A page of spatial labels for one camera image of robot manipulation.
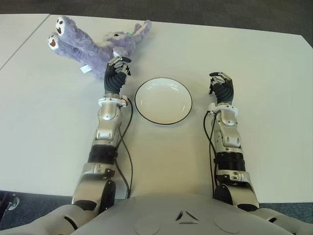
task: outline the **white tag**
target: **white tag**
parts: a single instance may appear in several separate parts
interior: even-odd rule
[[[85,66],[82,66],[80,68],[80,70],[83,72],[83,73],[86,73],[86,72],[89,72],[91,70],[90,66],[89,65],[85,65]]]

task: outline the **white bracket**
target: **white bracket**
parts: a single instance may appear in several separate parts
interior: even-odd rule
[[[125,108],[127,106],[127,96],[123,95],[121,99],[117,98],[101,98],[98,100],[98,103],[100,107],[102,107],[103,103],[115,103],[116,105],[119,105],[120,107]]]
[[[208,110],[209,115],[216,114],[218,111],[221,111],[221,110],[232,111],[235,114],[235,117],[238,115],[238,109],[232,105],[222,104],[222,105],[215,106],[215,103],[209,104],[209,110]]]

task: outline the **white table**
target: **white table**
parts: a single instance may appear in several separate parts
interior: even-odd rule
[[[48,14],[0,14],[0,69]]]
[[[137,22],[72,18],[96,42],[107,31],[131,31]],[[88,159],[102,82],[50,50],[45,36],[55,19],[50,16],[0,71],[2,190],[72,195]],[[224,71],[233,78],[246,168],[259,201],[313,201],[313,50],[301,36],[154,22],[136,50],[121,93],[134,101],[144,81],[170,77],[188,88],[193,107],[171,126],[152,124],[135,109],[125,137],[134,163],[133,196],[211,195],[202,119],[215,101],[207,74]],[[128,117],[126,112],[124,125]],[[123,148],[118,161],[128,175]],[[123,197],[117,181],[117,197]]]

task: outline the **black rim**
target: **black rim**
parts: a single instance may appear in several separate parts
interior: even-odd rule
[[[168,77],[156,77],[156,78],[149,79],[148,81],[145,81],[144,83],[142,83],[142,84],[140,85],[140,87],[142,87],[145,83],[147,83],[147,82],[149,82],[149,81],[151,81],[151,80],[154,80],[154,79],[158,79],[158,78],[166,78],[166,79],[170,79],[170,80],[176,81],[176,80],[174,80],[174,79],[172,79],[172,78],[168,78]],[[138,112],[140,113],[140,115],[141,115],[143,118],[145,118],[146,120],[148,120],[148,121],[150,121],[150,122],[152,122],[152,123],[155,123],[155,124],[160,124],[160,125],[172,125],[172,124],[175,124],[175,123],[178,123],[178,122],[184,120],[184,119],[190,114],[190,111],[191,111],[191,109],[192,109],[192,96],[191,96],[189,90],[188,90],[182,83],[180,83],[180,84],[188,91],[189,96],[190,96],[190,99],[191,99],[191,106],[190,106],[189,112],[188,112],[188,113],[186,114],[186,116],[184,116],[181,120],[176,121],[176,122],[172,122],[172,123],[159,123],[159,122],[155,122],[155,121],[152,121],[152,120],[146,118],[146,117],[139,111],[139,109],[138,109],[138,107],[137,107],[137,102],[136,102],[136,96],[137,96],[137,93],[138,93],[140,87],[137,89],[136,94],[135,94],[135,106],[136,106],[136,108],[137,108],[137,111],[138,111]]]

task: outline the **triangle logo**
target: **triangle logo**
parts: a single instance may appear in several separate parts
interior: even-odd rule
[[[176,220],[179,224],[199,224],[200,220],[188,211],[180,211]]]

